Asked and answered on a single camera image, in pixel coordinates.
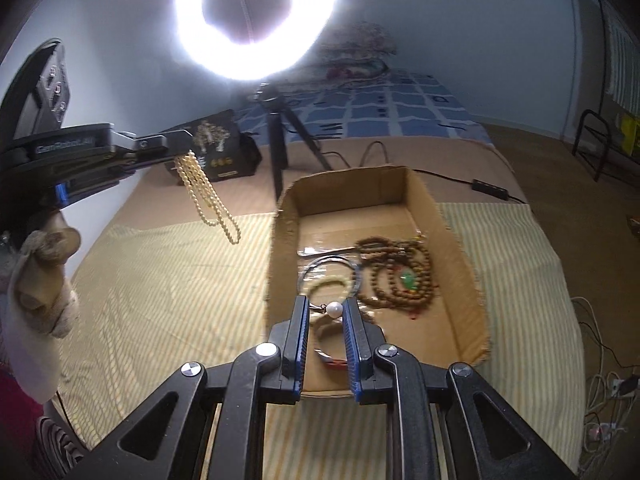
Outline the gloved left hand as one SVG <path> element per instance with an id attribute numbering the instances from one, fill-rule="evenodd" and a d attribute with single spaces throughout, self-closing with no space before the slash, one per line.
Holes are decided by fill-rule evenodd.
<path id="1" fill-rule="evenodd" d="M 58 390 L 58 342 L 79 315 L 65 265 L 80 243 L 80 233 L 58 210 L 44 216 L 20 246 L 1 235 L 1 366 L 39 404 Z"/>

